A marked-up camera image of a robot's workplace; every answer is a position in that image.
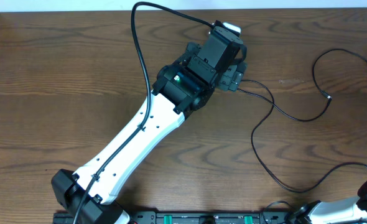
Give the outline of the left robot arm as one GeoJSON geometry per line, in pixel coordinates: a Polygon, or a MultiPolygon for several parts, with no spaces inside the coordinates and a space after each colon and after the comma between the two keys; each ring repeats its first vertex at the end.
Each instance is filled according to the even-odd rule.
{"type": "Polygon", "coordinates": [[[205,44],[189,43],[159,71],[138,112],[101,152],[76,171],[62,169],[53,176],[57,201],[74,223],[130,221],[116,198],[135,168],[216,89],[238,89],[247,67],[240,33],[229,23],[215,24],[205,44]]]}

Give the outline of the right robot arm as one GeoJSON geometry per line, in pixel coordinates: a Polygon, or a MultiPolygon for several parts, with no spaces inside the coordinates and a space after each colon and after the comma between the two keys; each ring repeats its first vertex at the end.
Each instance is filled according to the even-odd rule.
{"type": "Polygon", "coordinates": [[[334,202],[320,200],[306,204],[294,212],[288,223],[367,223],[367,181],[359,188],[358,195],[334,202]]]}

